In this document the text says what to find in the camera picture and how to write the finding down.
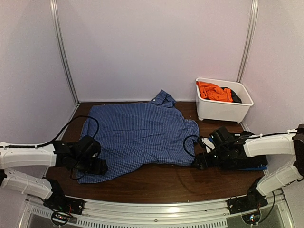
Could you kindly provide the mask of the orange garment in bin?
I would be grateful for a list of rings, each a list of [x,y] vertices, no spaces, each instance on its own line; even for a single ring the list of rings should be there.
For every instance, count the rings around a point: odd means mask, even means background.
[[[231,89],[221,88],[213,83],[206,83],[197,81],[196,85],[199,89],[199,95],[202,99],[220,101],[220,102],[233,102]]]

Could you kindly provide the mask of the folded black garment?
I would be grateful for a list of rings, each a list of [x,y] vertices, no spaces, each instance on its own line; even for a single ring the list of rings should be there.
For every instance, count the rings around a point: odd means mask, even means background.
[[[237,169],[267,166],[268,161],[265,155],[249,157],[245,152],[245,142],[253,133],[242,131],[240,133],[226,132],[221,136],[221,142],[217,146],[217,153],[235,157],[237,160]]]

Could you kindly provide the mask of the folded blue garment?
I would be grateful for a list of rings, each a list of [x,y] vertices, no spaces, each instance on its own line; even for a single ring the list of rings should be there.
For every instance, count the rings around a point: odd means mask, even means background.
[[[260,166],[260,167],[249,167],[249,168],[239,168],[238,170],[242,171],[263,171],[266,170],[267,166]]]

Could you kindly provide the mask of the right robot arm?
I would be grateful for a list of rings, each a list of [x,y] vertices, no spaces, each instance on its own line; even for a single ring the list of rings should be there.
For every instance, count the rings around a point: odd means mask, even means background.
[[[243,204],[246,209],[254,209],[265,196],[276,189],[304,179],[304,126],[282,133],[254,135],[242,131],[231,133],[222,126],[208,138],[208,146],[201,137],[197,143],[204,152],[192,155],[192,167],[203,170],[219,167],[225,170],[264,169],[268,155],[291,155],[292,160],[271,174],[257,179],[247,191]]]

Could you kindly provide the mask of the dark garment in bin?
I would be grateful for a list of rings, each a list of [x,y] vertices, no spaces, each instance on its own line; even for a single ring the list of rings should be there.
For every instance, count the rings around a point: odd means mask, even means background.
[[[228,87],[222,87],[221,89],[228,94],[228,97],[231,97],[233,103],[242,103],[241,98],[232,89]]]

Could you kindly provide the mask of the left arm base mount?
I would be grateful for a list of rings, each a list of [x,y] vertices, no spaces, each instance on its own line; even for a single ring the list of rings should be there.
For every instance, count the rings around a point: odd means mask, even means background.
[[[70,197],[50,197],[42,199],[43,205],[52,211],[51,222],[55,226],[64,226],[74,218],[75,215],[82,215],[85,201]]]

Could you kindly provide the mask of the right aluminium corner post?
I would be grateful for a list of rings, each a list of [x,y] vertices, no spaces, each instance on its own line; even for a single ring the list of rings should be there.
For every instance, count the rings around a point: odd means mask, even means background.
[[[253,37],[256,30],[256,24],[257,24],[257,17],[258,17],[258,6],[259,1],[258,0],[252,0],[251,1],[251,8],[250,8],[250,15],[249,15],[249,21],[248,21],[248,27],[247,27],[247,35],[245,39],[245,44],[243,48],[243,54],[237,74],[237,80],[236,82],[241,83],[242,79],[245,74],[247,62],[249,59],[250,49],[253,43]]]

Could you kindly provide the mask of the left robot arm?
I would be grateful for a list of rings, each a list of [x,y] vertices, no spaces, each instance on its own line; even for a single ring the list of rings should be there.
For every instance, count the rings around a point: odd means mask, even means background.
[[[13,145],[0,144],[0,187],[39,197],[58,211],[68,207],[68,200],[54,180],[39,179],[20,171],[16,167],[47,166],[65,167],[82,174],[105,175],[106,160],[98,158],[101,146],[86,135],[78,142],[54,140],[44,144]]]

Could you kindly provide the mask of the aluminium front rail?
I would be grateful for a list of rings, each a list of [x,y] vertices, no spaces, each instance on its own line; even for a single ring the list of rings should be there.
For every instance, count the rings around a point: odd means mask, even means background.
[[[245,222],[257,213],[256,228],[293,228],[290,208],[282,190],[267,196],[268,205],[259,211],[232,214],[229,200],[167,204],[131,204],[85,200],[82,214],[73,214],[65,228],[250,228]]]

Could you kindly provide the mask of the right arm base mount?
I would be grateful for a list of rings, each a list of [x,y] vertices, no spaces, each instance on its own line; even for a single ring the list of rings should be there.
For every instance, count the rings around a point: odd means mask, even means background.
[[[229,213],[241,214],[247,225],[257,225],[261,220],[261,208],[268,205],[265,197],[256,198],[253,195],[231,197],[227,200]]]

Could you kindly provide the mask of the left aluminium corner post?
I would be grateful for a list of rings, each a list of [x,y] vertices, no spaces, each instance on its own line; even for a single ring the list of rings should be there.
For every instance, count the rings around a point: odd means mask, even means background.
[[[76,93],[76,88],[71,76],[71,71],[67,59],[67,54],[65,50],[65,45],[64,45],[64,39],[61,31],[61,25],[60,25],[60,19],[59,19],[59,13],[58,13],[58,7],[57,7],[57,1],[56,0],[50,0],[50,11],[53,19],[53,25],[54,25],[54,30],[55,30],[55,36],[57,39],[57,46],[58,46],[58,51],[59,51],[59,56],[61,59],[62,67],[64,70],[64,74],[66,77],[67,85],[69,88],[69,91],[71,93],[73,102],[75,105],[80,104],[77,93]]]

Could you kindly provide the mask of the aluminium corner post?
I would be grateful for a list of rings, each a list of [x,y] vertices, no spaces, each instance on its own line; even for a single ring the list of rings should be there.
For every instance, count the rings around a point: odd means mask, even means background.
[[[247,62],[249,59],[250,49],[253,43],[253,37],[256,30],[256,24],[257,24],[257,17],[258,17],[258,6],[259,1],[258,0],[252,0],[251,1],[251,8],[250,8],[250,15],[249,15],[249,21],[248,21],[248,27],[247,27],[247,35],[245,39],[245,44],[243,48],[243,54],[237,74],[237,80],[236,82],[241,83],[242,79],[245,74]]]
[[[62,67],[64,70],[64,74],[66,77],[67,85],[69,88],[69,91],[71,93],[73,102],[75,105],[80,104],[77,93],[76,93],[76,88],[71,76],[71,71],[67,59],[67,54],[65,50],[65,45],[64,45],[64,39],[61,31],[61,25],[60,25],[60,19],[59,19],[59,13],[58,13],[58,7],[57,7],[57,1],[56,0],[50,0],[50,11],[53,19],[53,25],[54,25],[54,30],[55,30],[55,36],[57,39],[57,46],[58,46],[58,51],[59,51],[59,56],[61,59]]]

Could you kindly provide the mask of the white plastic laundry bin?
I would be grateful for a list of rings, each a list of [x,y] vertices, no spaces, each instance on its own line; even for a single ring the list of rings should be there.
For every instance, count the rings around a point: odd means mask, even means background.
[[[241,99],[241,103],[206,100],[200,96],[199,86],[196,85],[196,107],[199,120],[211,119],[240,123],[245,118],[250,107],[254,105],[246,88],[238,82],[210,78],[196,78],[196,82],[212,83],[219,87],[232,89]]]

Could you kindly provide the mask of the blue checked button shirt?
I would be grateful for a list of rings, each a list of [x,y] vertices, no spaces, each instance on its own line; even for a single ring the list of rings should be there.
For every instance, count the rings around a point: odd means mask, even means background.
[[[95,105],[81,136],[95,136],[105,159],[105,175],[77,173],[79,184],[109,181],[145,164],[190,166],[199,127],[175,107],[175,99],[161,90],[147,103]]]

